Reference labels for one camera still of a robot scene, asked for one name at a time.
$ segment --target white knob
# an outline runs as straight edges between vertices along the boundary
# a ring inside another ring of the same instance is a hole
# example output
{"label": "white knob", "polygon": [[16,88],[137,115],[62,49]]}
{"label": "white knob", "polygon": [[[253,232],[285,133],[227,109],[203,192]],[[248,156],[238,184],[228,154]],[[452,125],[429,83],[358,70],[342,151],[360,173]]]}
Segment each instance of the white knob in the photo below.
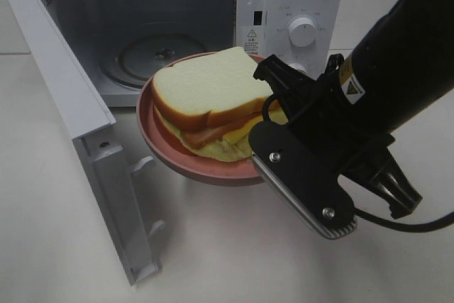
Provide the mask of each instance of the white knob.
{"label": "white knob", "polygon": [[302,64],[290,63],[289,66],[293,67],[295,70],[302,71],[302,72],[304,72],[304,74],[307,75],[307,69]]}
{"label": "white knob", "polygon": [[316,33],[317,25],[307,16],[298,17],[289,25],[289,37],[295,46],[308,46],[315,40]]}

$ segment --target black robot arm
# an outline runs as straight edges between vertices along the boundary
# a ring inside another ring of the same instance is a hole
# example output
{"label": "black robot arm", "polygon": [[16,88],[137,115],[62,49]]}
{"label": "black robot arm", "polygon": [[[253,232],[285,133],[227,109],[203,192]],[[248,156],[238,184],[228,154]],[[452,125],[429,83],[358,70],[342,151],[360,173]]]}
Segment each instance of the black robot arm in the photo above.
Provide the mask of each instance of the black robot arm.
{"label": "black robot arm", "polygon": [[[439,221],[408,226],[356,209],[339,186],[345,175],[389,203],[391,216],[413,212],[422,197],[388,151],[390,133],[454,87],[452,0],[399,0],[344,61],[329,58],[313,81],[274,55],[254,77],[273,95],[264,121],[250,132],[257,169],[322,236],[335,239],[356,227],[355,215],[400,231],[444,227]],[[277,100],[289,122],[269,121]]]}

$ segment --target open microwave door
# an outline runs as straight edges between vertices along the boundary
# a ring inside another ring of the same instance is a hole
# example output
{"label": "open microwave door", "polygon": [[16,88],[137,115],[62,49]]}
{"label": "open microwave door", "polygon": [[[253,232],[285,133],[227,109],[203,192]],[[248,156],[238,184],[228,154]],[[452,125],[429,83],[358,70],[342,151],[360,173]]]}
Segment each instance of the open microwave door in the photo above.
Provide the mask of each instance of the open microwave door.
{"label": "open microwave door", "polygon": [[66,125],[131,285],[159,270],[152,251],[163,221],[146,231],[131,176],[107,108],[45,8],[45,0],[8,0],[38,69]]}

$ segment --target bread slice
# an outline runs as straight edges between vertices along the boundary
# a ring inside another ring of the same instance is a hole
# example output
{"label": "bread slice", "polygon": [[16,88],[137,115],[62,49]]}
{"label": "bread slice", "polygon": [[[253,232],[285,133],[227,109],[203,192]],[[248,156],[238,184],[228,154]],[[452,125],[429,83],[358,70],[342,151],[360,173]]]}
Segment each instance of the bread slice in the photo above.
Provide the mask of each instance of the bread slice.
{"label": "bread slice", "polygon": [[166,67],[153,77],[153,101],[183,131],[218,127],[258,112],[272,94],[253,78],[257,63],[241,47]]}

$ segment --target white microwave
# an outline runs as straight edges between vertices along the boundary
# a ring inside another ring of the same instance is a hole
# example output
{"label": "white microwave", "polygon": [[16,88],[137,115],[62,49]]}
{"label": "white microwave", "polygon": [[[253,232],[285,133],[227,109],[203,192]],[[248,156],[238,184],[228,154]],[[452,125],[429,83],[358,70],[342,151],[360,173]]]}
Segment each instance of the white microwave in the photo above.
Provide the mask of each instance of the white microwave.
{"label": "white microwave", "polygon": [[145,227],[132,177],[153,158],[127,163],[109,106],[135,106],[174,59],[234,45],[318,77],[339,1],[8,0],[132,285],[159,269],[165,222]]}
{"label": "white microwave", "polygon": [[340,0],[41,0],[107,106],[173,60],[232,46],[318,77]]}

